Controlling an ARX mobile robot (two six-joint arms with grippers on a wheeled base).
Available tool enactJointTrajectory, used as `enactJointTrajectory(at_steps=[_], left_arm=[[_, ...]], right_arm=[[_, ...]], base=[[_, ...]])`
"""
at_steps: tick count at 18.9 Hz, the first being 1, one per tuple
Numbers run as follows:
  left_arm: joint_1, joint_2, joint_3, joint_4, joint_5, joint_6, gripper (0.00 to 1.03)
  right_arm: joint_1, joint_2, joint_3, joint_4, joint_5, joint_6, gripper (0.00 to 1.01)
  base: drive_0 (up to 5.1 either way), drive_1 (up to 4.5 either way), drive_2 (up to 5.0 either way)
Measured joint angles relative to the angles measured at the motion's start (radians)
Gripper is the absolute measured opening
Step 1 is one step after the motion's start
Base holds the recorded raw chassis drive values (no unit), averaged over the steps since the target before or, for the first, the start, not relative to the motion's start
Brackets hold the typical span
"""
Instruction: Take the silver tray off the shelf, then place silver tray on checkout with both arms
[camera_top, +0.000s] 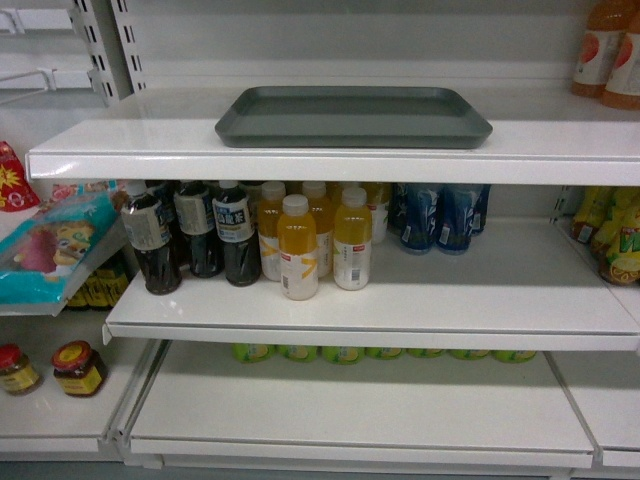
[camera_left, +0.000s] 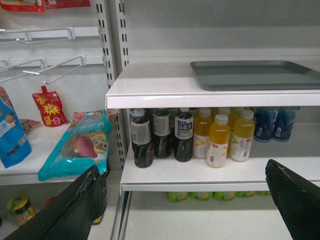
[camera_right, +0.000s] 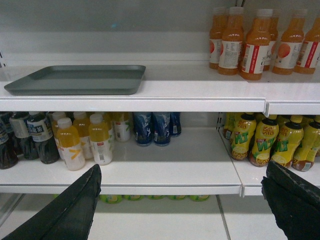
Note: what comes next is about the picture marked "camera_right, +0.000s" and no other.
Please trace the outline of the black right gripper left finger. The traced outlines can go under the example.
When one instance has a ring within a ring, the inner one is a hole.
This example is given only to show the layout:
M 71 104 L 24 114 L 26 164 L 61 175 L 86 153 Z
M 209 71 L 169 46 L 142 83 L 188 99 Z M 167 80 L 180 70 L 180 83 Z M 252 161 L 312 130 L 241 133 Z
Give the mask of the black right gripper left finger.
M 102 172 L 92 166 L 5 240 L 87 240 L 99 194 Z

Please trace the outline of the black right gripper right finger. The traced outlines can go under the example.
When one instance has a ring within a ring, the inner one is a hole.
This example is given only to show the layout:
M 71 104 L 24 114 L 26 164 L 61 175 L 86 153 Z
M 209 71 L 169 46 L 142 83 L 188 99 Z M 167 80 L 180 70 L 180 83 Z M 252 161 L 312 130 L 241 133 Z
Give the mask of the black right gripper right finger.
M 271 160 L 262 181 L 262 194 L 277 226 L 289 240 L 320 238 L 320 189 Z

